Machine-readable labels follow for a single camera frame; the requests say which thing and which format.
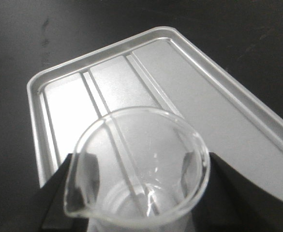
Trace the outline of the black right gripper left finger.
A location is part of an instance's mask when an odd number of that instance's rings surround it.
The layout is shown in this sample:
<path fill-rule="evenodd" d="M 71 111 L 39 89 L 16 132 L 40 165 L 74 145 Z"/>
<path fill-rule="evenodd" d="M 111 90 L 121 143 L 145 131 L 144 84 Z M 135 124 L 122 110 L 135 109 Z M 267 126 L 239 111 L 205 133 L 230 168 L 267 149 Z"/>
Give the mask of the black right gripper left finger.
<path fill-rule="evenodd" d="M 52 175 L 47 183 L 35 194 L 32 200 L 32 223 L 36 232 L 84 232 L 87 219 L 68 217 L 64 212 L 64 192 L 72 154 Z M 85 165 L 82 181 L 89 180 L 87 191 L 93 203 L 99 190 L 99 168 L 97 157 L 93 154 L 80 158 Z"/>

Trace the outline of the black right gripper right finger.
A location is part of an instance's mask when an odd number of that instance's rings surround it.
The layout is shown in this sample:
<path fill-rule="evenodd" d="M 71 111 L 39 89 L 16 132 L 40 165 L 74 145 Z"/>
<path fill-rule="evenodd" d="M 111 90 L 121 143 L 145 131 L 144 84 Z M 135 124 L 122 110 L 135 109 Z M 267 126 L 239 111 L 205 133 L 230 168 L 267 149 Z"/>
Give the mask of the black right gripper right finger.
<path fill-rule="evenodd" d="M 208 186 L 191 210 L 187 232 L 283 232 L 283 201 L 210 153 Z"/>

